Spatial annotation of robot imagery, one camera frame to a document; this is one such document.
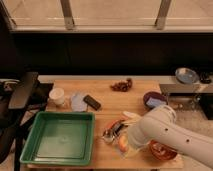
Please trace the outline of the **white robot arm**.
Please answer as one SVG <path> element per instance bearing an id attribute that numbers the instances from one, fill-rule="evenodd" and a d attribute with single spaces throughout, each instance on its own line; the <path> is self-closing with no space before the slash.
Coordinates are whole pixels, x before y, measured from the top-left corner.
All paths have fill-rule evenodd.
<path id="1" fill-rule="evenodd" d="M 213 138 L 178 126 L 176 119 L 170 106 L 155 107 L 127 128 L 129 145 L 140 149 L 155 140 L 213 169 Z"/>

